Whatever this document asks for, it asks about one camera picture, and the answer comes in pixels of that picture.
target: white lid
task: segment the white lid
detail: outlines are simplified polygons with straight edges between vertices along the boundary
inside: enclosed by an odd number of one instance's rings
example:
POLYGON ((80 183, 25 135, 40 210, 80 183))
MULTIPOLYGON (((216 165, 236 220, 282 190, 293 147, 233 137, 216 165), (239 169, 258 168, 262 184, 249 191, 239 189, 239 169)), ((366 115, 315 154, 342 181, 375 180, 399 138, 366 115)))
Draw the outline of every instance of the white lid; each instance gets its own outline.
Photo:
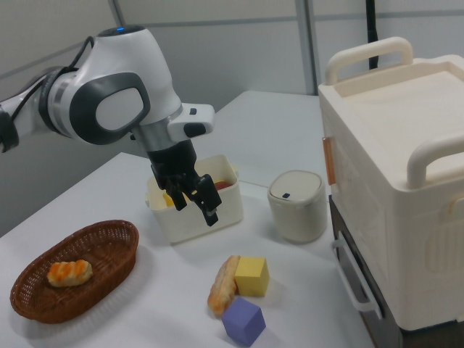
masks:
POLYGON ((320 176, 303 170, 291 170, 278 176, 269 188, 269 193, 284 201, 309 203, 319 193, 320 176))

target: brown woven basket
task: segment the brown woven basket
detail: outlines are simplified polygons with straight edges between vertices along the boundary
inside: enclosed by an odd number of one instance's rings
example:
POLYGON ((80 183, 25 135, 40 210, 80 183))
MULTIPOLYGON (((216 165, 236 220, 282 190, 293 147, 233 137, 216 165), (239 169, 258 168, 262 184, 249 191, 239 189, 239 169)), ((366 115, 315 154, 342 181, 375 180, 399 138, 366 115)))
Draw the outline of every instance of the brown woven basket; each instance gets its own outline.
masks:
POLYGON ((35 259, 11 290, 13 309, 42 323, 63 323, 93 307, 121 284, 136 263, 137 228, 128 221, 102 221, 68 236, 35 259), (54 262, 83 259, 93 275, 79 286, 54 288, 46 274, 54 262))

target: red object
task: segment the red object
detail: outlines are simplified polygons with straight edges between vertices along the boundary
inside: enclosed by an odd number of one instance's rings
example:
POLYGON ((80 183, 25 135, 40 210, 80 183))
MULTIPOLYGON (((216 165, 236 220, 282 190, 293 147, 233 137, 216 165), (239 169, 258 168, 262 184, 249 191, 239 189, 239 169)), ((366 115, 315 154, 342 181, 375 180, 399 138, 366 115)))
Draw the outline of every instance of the red object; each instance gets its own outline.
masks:
POLYGON ((228 183, 227 181, 218 181, 217 183, 215 183, 215 186, 216 186, 216 190, 222 190, 222 189, 225 189, 226 187, 229 187, 229 186, 232 186, 231 183, 228 183))

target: white basket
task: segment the white basket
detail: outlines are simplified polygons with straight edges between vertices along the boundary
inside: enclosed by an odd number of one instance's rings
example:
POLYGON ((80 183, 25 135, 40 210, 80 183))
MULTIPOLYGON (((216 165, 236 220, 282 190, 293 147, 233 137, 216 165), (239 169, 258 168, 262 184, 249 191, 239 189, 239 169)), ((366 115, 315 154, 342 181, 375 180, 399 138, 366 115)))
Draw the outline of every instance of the white basket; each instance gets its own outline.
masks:
POLYGON ((217 231, 243 218, 243 207, 239 180, 228 159, 224 155, 217 155, 196 161, 195 170, 198 174, 209 174, 214 182, 227 181, 232 186, 219 190, 222 203, 217 207, 217 221, 208 226, 202 211, 193 202, 181 211, 172 206, 168 207, 163 197, 164 190, 158 187, 156 179, 148 180, 148 193, 146 203, 154 213, 161 231, 170 243, 178 243, 202 234, 217 231))
POLYGON ((397 325, 464 318, 464 59, 403 38, 332 57, 319 88, 332 197, 397 325), (338 80, 362 59, 398 65, 338 80))

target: bread roll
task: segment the bread roll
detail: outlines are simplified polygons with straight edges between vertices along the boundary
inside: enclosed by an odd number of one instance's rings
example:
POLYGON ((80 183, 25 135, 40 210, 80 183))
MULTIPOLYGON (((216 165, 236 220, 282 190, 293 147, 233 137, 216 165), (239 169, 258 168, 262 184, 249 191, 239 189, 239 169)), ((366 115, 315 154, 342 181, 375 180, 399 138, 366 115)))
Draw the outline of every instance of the bread roll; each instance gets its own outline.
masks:
POLYGON ((211 286, 208 307, 218 316, 221 316, 233 301, 237 290, 235 272, 239 266, 239 260, 238 255, 230 256, 219 269, 215 282, 211 286))
POLYGON ((85 260, 76 262, 56 262, 50 267, 46 277, 55 287, 84 284, 92 276, 92 266, 85 260))

